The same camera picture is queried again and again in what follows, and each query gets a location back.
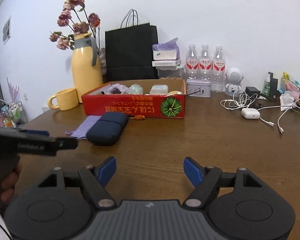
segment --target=plastic water bottle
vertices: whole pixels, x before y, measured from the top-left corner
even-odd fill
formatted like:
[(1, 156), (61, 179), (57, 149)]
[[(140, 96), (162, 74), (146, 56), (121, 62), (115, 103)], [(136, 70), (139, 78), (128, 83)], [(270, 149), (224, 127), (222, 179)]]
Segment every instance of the plastic water bottle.
[(201, 73), (201, 79), (204, 81), (210, 81), (210, 71), (212, 67), (212, 60), (209, 55), (209, 45), (202, 44), (202, 51), (199, 56), (199, 70)]
[(195, 51), (195, 44), (189, 45), (186, 55), (186, 78), (195, 79), (199, 66), (198, 54)]
[(222, 93), (225, 87), (225, 66), (226, 59), (222, 56), (222, 46), (216, 46), (213, 57), (213, 70), (211, 80), (211, 91)]

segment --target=white wall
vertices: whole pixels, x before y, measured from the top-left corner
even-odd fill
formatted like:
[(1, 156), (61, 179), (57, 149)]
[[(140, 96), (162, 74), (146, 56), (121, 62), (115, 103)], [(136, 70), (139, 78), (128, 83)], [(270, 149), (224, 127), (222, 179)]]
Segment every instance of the white wall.
[[(9, 99), (6, 77), (27, 93), (28, 115), (39, 115), (47, 99), (72, 87), (71, 50), (49, 41), (49, 31), (64, 0), (4, 0), (0, 7), (0, 78)], [(226, 68), (245, 74), (243, 86), (261, 89), (268, 71), (287, 71), (300, 82), (300, 0), (86, 0), (88, 12), (101, 18), (102, 31), (118, 28), (135, 8), (141, 22), (158, 28), (159, 41), (179, 38), (182, 59), (189, 43), (224, 46)], [(12, 15), (11, 39), (2, 43), (2, 27)], [(104, 44), (104, 33), (101, 36)]]

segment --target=red cardboard box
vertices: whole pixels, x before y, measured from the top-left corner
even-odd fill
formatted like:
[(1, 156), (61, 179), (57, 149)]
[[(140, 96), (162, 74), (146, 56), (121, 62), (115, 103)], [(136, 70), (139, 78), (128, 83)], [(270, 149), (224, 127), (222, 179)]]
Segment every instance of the red cardboard box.
[[(139, 84), (144, 94), (149, 94), (153, 85), (167, 85), (169, 91), (181, 91), (182, 95), (103, 95), (112, 84), (120, 83), (127, 87)], [(186, 84), (181, 79), (144, 79), (108, 82), (95, 90), (82, 95), (86, 115), (103, 115), (105, 112), (122, 112), (127, 115), (144, 115), (157, 118), (184, 118)]]

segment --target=white crumpled tissue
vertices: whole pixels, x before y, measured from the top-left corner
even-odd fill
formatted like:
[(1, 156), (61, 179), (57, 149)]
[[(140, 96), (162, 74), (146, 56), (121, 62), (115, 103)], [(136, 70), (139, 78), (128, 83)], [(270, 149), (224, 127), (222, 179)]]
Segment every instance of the white crumpled tissue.
[(281, 111), (287, 110), (287, 108), (291, 109), (293, 106), (297, 106), (294, 102), (292, 91), (285, 91), (285, 93), (280, 96), (280, 105)]

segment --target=human hand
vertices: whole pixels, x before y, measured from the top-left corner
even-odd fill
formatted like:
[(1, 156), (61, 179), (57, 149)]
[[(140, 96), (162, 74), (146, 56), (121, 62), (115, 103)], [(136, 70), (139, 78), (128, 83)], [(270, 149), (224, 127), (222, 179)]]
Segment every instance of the human hand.
[(1, 189), (3, 190), (0, 198), (2, 202), (8, 202), (13, 194), (14, 194), (14, 186), (19, 179), (19, 174), (22, 170), (22, 166), (20, 163), (15, 166), (13, 172), (8, 175), (2, 182), (1, 182)]

